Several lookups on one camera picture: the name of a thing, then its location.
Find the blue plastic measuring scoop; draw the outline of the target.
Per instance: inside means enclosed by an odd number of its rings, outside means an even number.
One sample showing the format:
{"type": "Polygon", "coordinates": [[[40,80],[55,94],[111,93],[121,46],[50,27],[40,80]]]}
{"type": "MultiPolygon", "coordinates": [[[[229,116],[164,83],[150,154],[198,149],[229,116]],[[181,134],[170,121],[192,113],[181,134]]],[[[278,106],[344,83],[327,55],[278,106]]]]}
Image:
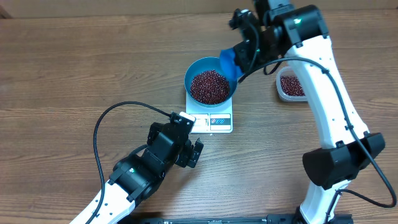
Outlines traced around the blue plastic measuring scoop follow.
{"type": "Polygon", "coordinates": [[[235,62],[236,53],[233,48],[222,50],[219,59],[220,67],[228,79],[237,81],[239,77],[243,76],[241,68],[235,62]]]}

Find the red adzuki beans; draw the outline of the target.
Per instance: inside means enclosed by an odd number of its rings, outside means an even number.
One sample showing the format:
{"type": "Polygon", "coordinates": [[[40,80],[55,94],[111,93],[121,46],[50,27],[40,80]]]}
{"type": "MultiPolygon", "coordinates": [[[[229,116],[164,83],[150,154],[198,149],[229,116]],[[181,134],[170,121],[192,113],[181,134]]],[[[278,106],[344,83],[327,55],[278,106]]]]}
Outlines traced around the red adzuki beans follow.
{"type": "Polygon", "coordinates": [[[226,101],[234,92],[228,79],[216,70],[207,70],[194,76],[190,84],[190,94],[194,100],[216,105],[226,101]]]}

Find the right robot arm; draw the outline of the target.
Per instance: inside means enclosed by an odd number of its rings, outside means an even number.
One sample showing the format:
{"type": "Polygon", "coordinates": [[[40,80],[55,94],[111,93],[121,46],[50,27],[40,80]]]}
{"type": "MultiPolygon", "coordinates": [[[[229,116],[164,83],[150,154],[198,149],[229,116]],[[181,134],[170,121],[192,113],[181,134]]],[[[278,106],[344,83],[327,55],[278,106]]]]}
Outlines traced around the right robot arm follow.
{"type": "Polygon", "coordinates": [[[381,134],[371,133],[357,114],[341,79],[329,30],[320,10],[295,8],[289,1],[256,1],[255,10],[234,11],[229,26],[243,41],[233,47],[223,68],[244,80],[268,65],[287,62],[313,112],[320,148],[303,155],[310,179],[293,223],[351,223],[334,213],[349,183],[384,149],[381,134]]]}

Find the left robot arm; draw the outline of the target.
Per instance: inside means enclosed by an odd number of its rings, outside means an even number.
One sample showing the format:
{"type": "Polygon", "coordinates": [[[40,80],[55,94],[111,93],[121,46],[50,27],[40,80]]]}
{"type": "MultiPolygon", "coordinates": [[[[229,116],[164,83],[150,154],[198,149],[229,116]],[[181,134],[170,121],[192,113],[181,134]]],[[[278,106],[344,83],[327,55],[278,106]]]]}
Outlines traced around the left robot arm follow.
{"type": "Polygon", "coordinates": [[[195,143],[188,139],[194,123],[180,116],[167,124],[153,123],[144,153],[132,152],[121,159],[104,190],[71,224],[117,223],[158,190],[173,165],[194,168],[203,149],[199,139],[195,143]]]}

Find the white digital kitchen scale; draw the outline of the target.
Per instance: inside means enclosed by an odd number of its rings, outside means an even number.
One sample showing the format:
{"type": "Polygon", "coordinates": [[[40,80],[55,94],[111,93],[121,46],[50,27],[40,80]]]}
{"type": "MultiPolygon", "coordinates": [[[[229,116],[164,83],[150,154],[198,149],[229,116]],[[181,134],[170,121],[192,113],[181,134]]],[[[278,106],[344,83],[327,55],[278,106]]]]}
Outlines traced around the white digital kitchen scale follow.
{"type": "Polygon", "coordinates": [[[233,104],[231,98],[219,106],[200,105],[187,93],[186,113],[196,117],[192,133],[227,134],[233,131],[233,104]]]}

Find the teal blue bowl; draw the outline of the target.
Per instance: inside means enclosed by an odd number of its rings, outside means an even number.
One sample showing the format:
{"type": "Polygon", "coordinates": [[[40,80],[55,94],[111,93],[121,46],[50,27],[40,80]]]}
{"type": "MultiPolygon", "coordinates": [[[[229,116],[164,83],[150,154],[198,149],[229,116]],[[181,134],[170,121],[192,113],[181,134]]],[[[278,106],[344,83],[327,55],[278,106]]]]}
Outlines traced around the teal blue bowl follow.
{"type": "MultiPolygon", "coordinates": [[[[221,67],[220,67],[220,59],[219,57],[204,57],[201,59],[198,59],[197,61],[193,62],[189,68],[187,69],[187,71],[185,72],[185,77],[184,77],[184,87],[186,92],[191,96],[190,94],[190,84],[194,78],[194,76],[198,75],[201,72],[207,71],[207,70],[216,70],[220,75],[225,76],[225,74],[223,73],[221,67]]],[[[234,88],[234,92],[231,94],[231,96],[228,98],[232,98],[236,89],[237,89],[237,81],[234,80],[230,80],[228,79],[229,83],[231,84],[231,87],[234,88]]]]}

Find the clear plastic bean container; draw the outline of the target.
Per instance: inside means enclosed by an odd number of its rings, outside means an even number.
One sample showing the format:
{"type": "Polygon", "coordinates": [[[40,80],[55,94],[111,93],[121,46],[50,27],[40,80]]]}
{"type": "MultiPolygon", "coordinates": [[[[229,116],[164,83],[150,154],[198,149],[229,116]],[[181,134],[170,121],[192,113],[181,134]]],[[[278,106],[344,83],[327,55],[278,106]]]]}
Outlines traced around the clear plastic bean container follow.
{"type": "Polygon", "coordinates": [[[307,97],[304,94],[303,88],[290,67],[283,67],[277,73],[276,88],[279,98],[284,102],[307,102],[307,97]]]}

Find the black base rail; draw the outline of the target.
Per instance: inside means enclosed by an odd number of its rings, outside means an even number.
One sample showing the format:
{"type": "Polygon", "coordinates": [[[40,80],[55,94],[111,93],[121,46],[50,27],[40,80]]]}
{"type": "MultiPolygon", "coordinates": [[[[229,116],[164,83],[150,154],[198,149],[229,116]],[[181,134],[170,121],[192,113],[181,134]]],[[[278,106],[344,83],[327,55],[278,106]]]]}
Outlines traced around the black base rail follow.
{"type": "Polygon", "coordinates": [[[265,217],[235,217],[235,218],[140,218],[128,215],[118,224],[304,224],[304,219],[295,214],[269,214],[265,217]]]}

